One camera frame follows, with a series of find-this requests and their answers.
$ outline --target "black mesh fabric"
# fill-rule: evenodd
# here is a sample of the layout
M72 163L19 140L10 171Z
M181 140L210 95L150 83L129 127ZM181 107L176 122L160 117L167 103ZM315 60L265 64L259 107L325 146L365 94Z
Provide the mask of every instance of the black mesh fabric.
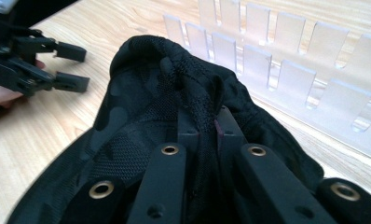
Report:
M214 120L228 107L248 142L275 150L314 191L323 169L270 114L256 106L236 75L204 62L162 37L135 36L119 49L93 127L36 180L9 223L58 223L66 205L88 180L116 176L127 184L142 175L156 146L176 141L179 108L199 130L196 158L187 170L186 223L228 223Z

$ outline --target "wood grain surface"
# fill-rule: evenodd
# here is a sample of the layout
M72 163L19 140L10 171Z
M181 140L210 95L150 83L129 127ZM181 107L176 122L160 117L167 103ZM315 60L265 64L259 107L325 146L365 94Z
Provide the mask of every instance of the wood grain surface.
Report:
M344 62L357 38L371 34L371 0L249 2L272 9L270 37L274 35L279 11L306 17L304 49L316 21L349 28L350 36L341 54ZM134 35L166 36L162 18L165 13L199 24L195 0L81 0L35 26L46 36L87 49L84 63L54 58L52 54L40 55L39 60L50 73L61 71L90 77L89 90L41 91L29 99L20 99L10 110L0 111L0 223L6 222L13 206L39 174L92 125L109 81L110 62L118 48ZM371 193L371 158L263 102L257 103L289 129L305 151L323 166L326 176L349 179Z

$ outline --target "brass grommet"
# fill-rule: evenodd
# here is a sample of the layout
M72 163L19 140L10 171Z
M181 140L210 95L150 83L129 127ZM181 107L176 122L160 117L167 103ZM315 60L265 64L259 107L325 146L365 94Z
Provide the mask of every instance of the brass grommet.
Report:
M104 180L96 183L89 190L89 196L93 199L102 199L109 196L114 190L114 185L111 181Z
M348 201L356 202L361 198L360 194L355 189L352 189L343 183L336 182L335 184L331 185L331 190L337 196Z
M267 152L261 147L249 147L247 149L252 155L255 156L265 156Z
M177 154L177 152L179 152L179 148L176 146L166 146L161 150L161 152L165 155L171 156Z

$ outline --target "human hand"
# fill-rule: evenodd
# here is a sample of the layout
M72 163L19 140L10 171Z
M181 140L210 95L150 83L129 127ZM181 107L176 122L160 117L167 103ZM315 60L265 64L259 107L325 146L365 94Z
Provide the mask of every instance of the human hand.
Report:
M40 61L36 61L36 67L38 68L44 68L44 63ZM9 89L6 89L4 87L0 86L0 106L4 108L10 108L14 102L15 99L22 96L22 93L11 91Z

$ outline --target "transparent plastic organizer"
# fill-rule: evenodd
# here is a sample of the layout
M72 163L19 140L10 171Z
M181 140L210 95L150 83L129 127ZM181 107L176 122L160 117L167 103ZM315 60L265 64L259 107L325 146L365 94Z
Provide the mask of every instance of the transparent plastic organizer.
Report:
M233 70L252 97L371 157L371 35L362 35L349 61L336 66L348 29L316 22L309 48L299 53L305 18L280 12L268 42L270 9L240 2L199 0L201 25L164 15L169 39L208 62Z

